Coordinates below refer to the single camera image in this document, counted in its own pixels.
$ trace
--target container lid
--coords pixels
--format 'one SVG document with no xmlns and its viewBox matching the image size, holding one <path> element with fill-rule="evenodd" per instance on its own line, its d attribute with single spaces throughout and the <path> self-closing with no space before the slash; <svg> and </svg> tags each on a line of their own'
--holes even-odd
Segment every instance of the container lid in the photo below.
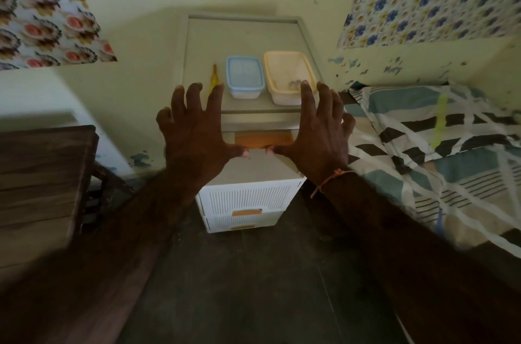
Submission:
<svg viewBox="0 0 521 344">
<path fill-rule="evenodd" d="M 249 56 L 230 56 L 226 60 L 228 87 L 236 91 L 257 92 L 266 86 L 261 62 Z"/>
</svg>

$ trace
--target yellow bottle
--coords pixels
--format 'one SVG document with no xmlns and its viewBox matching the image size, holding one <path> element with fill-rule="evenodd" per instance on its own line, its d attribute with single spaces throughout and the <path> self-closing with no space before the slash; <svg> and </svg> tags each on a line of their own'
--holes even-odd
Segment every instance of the yellow bottle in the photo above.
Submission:
<svg viewBox="0 0 521 344">
<path fill-rule="evenodd" d="M 214 72 L 212 74 L 212 80 L 210 81 L 210 93 L 215 86 L 219 84 L 219 77 L 217 77 L 217 64 L 214 64 Z"/>
</svg>

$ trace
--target wooden table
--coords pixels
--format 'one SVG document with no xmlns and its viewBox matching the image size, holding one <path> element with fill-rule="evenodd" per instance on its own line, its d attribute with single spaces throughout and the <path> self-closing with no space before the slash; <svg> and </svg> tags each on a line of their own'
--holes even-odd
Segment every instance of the wooden table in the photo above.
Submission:
<svg viewBox="0 0 521 344">
<path fill-rule="evenodd" d="M 131 192 L 95 162 L 95 130 L 75 126 L 0 133 L 0 284 L 69 244 L 81 226 L 91 176 L 107 190 L 100 209 L 108 208 L 115 187 Z"/>
</svg>

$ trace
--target wall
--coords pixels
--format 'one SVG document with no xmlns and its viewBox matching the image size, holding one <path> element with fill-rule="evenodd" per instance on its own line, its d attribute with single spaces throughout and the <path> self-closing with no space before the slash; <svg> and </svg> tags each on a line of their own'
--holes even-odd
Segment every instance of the wall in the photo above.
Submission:
<svg viewBox="0 0 521 344">
<path fill-rule="evenodd" d="M 441 81 L 448 77 L 465 82 L 511 40 L 337 51 L 344 16 L 353 0 L 87 1 L 119 62 L 37 72 L 4 71 L 0 74 L 0 98 L 3 101 L 6 92 L 18 95 L 18 111 L 32 112 L 24 98 L 36 96 L 40 88 L 34 89 L 35 84 L 44 85 L 49 93 L 65 88 L 70 98 L 60 104 L 84 106 L 136 173 L 157 170 L 164 162 L 163 140 L 155 115 L 169 102 L 172 91 L 172 60 L 180 9 L 302 16 L 325 66 L 328 83 L 339 90 L 345 89 L 351 80 L 381 84 Z M 40 107 L 41 112 L 52 109 L 53 103 Z M 107 150 L 102 154 L 113 152 Z M 114 161 L 108 165 L 117 167 L 119 173 L 128 172 L 126 164 Z"/>
<path fill-rule="evenodd" d="M 500 107 L 521 110 L 521 36 L 479 70 L 471 84 L 483 90 Z"/>
</svg>

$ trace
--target slatted drawer front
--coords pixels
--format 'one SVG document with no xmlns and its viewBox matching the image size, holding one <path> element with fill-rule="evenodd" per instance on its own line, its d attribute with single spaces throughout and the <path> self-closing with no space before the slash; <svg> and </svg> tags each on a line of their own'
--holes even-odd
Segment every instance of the slatted drawer front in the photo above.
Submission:
<svg viewBox="0 0 521 344">
<path fill-rule="evenodd" d="M 286 180 L 206 186 L 199 196 L 205 216 L 249 216 L 284 211 L 301 183 L 301 180 Z"/>
<path fill-rule="evenodd" d="M 209 232 L 251 229 L 254 227 L 273 226 L 279 220 L 283 211 L 267 212 L 255 215 L 220 215 L 207 216 Z"/>
</svg>

